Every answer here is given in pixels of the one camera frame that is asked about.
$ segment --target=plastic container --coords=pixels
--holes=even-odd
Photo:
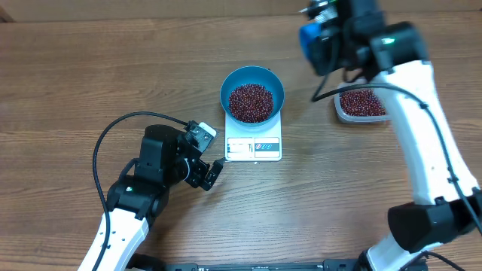
[[[358,79],[353,83],[342,83],[338,85],[338,88],[347,87],[355,84],[366,84],[365,79]],[[358,116],[350,116],[343,111],[341,108],[340,102],[340,94],[335,95],[334,97],[334,107],[337,109],[338,119],[340,119],[343,123],[356,123],[356,124],[363,124],[363,123],[379,123],[381,121],[390,120],[390,116],[388,114],[383,116],[369,116],[369,117],[358,117]]]
[[[239,86],[243,84],[260,84],[273,94],[273,112],[270,117],[260,123],[245,123],[237,120],[229,110],[229,96]],[[269,69],[258,66],[246,66],[231,72],[221,86],[221,106],[236,123],[247,127],[258,127],[267,124],[276,116],[285,103],[285,88],[281,80]]]

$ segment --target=wall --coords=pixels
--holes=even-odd
[[[476,11],[480,0],[379,0],[386,11]],[[0,0],[17,22],[295,14],[308,0]]]

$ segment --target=wood grain surface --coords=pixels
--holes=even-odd
[[[389,14],[425,36],[441,103],[479,179],[481,15]],[[244,65],[268,67],[285,85],[282,161],[228,163],[208,193],[179,184],[139,252],[170,263],[279,263],[358,257],[376,244],[389,231],[388,208],[411,200],[403,154],[390,125],[344,125],[332,100],[309,102],[321,79],[298,45],[304,23],[281,16],[0,24],[0,270],[78,268],[102,215],[91,155],[115,118],[156,111],[206,121],[221,136],[203,159],[222,157],[219,88]],[[339,82],[336,72],[327,89]],[[139,155],[153,123],[173,125],[135,117],[106,136],[104,191]],[[482,269],[477,233],[436,252]]]
[[[0,0],[17,22],[296,14],[309,0]],[[478,11],[480,0],[379,0],[385,11]]]

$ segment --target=container of beans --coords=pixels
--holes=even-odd
[[[340,84],[338,88],[365,83],[365,79],[359,79],[354,83]],[[375,96],[372,89],[337,94],[334,97],[334,107],[337,110],[338,119],[343,123],[378,123],[390,120],[382,102]]]
[[[221,87],[227,117],[247,127],[269,123],[283,107],[285,89],[271,70],[246,66],[232,72]]]

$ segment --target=kitchen scale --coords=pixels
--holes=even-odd
[[[246,127],[226,114],[224,157],[227,161],[280,161],[281,112],[262,126]]]
[[[260,84],[273,94],[273,112],[261,123],[244,123],[229,110],[229,97],[239,86]],[[224,157],[227,161],[280,161],[282,157],[281,108],[285,90],[281,80],[271,70],[246,66],[227,76],[221,87],[221,105],[226,111]]]

